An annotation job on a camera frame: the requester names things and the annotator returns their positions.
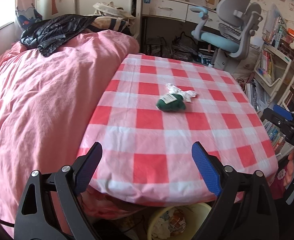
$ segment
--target red and white checkered sheet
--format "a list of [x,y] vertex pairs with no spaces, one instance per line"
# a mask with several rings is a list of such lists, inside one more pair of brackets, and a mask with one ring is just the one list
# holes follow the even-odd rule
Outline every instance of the red and white checkered sheet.
[[[168,92],[166,83],[198,96],[185,103],[186,111],[164,113],[156,103]],[[95,141],[103,146],[103,158],[90,186],[143,205],[214,199],[191,157],[196,141],[239,172],[261,170],[273,178],[278,168],[259,117],[229,73],[159,57],[128,55],[123,61],[88,124],[79,155]]]

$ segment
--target desk drawer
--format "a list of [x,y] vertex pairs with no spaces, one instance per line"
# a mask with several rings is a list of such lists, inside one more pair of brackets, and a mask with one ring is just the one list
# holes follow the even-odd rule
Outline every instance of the desk drawer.
[[143,15],[186,20],[188,4],[171,0],[143,0]]
[[[195,7],[194,5],[188,5],[187,17],[186,21],[199,23],[200,18],[198,17],[198,13],[194,13],[190,10],[190,8]],[[217,13],[208,11],[208,20],[205,26],[218,30],[218,25],[221,23]]]

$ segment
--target pink blanket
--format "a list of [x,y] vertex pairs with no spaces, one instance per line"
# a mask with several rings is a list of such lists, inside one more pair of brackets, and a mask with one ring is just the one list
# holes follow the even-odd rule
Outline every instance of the pink blanket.
[[108,83],[138,51],[134,38],[103,31],[80,34],[48,58],[19,43],[0,56],[0,219],[14,223],[31,171],[74,162]]

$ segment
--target trash bin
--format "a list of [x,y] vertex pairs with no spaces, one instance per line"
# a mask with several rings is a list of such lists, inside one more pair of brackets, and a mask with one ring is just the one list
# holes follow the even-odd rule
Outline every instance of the trash bin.
[[[151,233],[157,220],[171,208],[173,207],[160,208],[150,217],[147,231],[147,240],[161,240],[158,237],[152,237]],[[186,229],[183,233],[177,236],[171,236],[167,238],[167,240],[191,240],[205,221],[211,210],[211,207],[205,203],[200,203],[180,206],[178,208],[181,209],[184,213]]]

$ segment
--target metal screw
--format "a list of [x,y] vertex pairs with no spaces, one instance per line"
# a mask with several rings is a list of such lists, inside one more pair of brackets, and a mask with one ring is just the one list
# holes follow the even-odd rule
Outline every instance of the metal screw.
[[38,174],[39,174],[39,171],[33,171],[31,173],[31,176],[36,177],[36,176],[38,176]]
[[233,170],[234,170],[234,169],[233,169],[232,166],[226,166],[226,167],[225,167],[225,171],[226,171],[226,172],[233,172]]
[[68,172],[68,171],[70,171],[70,166],[63,166],[63,167],[61,168],[61,170],[62,170],[63,172]]
[[256,171],[256,175],[258,177],[263,177],[264,176],[264,173],[262,173],[261,171]]

